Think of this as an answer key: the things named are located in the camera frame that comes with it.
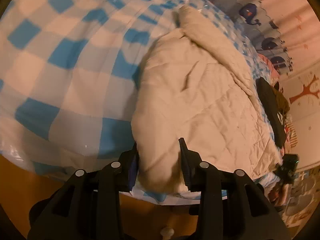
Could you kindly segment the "white wardrobe with tree decal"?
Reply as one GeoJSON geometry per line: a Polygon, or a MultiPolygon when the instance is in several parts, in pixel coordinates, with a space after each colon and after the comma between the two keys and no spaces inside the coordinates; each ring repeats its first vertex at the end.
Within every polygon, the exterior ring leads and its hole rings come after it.
{"type": "Polygon", "coordinates": [[[319,165],[319,63],[280,82],[290,104],[297,145],[292,152],[299,156],[297,170],[319,165]]]}

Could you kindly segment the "black garment on bed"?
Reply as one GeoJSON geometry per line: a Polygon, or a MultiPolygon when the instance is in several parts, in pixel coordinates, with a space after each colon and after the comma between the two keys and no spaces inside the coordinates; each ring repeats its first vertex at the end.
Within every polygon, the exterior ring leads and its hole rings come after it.
{"type": "Polygon", "coordinates": [[[263,77],[256,79],[255,83],[259,99],[273,129],[275,145],[282,148],[285,144],[286,134],[284,126],[278,118],[279,108],[273,87],[263,77]]]}

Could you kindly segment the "blue white checkered bed sheet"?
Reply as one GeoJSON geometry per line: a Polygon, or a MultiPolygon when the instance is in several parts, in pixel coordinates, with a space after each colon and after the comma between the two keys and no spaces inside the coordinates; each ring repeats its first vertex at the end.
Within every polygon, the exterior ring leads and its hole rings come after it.
{"type": "Polygon", "coordinates": [[[66,180],[132,147],[140,63],[196,8],[235,46],[251,77],[267,66],[240,25],[208,0],[11,0],[1,16],[1,155],[66,180]]]}

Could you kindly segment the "pink garment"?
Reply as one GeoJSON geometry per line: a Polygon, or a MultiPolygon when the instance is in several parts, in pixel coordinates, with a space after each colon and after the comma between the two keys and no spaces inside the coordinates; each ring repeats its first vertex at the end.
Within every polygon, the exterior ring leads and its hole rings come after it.
{"type": "Polygon", "coordinates": [[[270,77],[271,77],[271,79],[273,79],[273,80],[279,80],[280,75],[279,75],[279,73],[276,71],[273,63],[272,63],[266,56],[264,56],[263,54],[259,54],[259,53],[258,53],[258,56],[259,56],[260,59],[261,59],[262,61],[264,61],[264,62],[266,63],[266,65],[268,66],[268,69],[269,69],[269,71],[270,71],[270,77]]]}

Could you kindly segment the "brown fuzzy garment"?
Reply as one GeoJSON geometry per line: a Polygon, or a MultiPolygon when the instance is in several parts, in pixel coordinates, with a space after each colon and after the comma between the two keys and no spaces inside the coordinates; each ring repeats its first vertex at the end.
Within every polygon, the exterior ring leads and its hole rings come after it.
{"type": "Polygon", "coordinates": [[[273,92],[276,97],[278,110],[282,115],[285,115],[290,110],[289,102],[283,96],[282,92],[280,91],[279,82],[276,82],[273,86],[273,92]]]}

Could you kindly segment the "whale print pink curtain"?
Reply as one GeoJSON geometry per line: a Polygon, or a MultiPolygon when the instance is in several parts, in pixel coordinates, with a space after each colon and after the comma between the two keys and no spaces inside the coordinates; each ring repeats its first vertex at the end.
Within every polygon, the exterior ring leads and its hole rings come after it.
{"type": "Polygon", "coordinates": [[[280,74],[319,61],[319,19],[307,0],[209,0],[241,24],[256,51],[280,74]]]}

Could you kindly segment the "cream quilted down jacket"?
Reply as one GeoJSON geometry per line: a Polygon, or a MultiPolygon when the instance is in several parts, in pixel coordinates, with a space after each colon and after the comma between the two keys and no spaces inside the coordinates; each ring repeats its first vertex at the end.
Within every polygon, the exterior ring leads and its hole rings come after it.
{"type": "Polygon", "coordinates": [[[182,6],[178,19],[142,67],[131,121],[139,182],[157,193],[187,190],[180,138],[220,170],[242,169],[252,179],[273,171],[281,155],[244,55],[195,8],[182,6]]]}

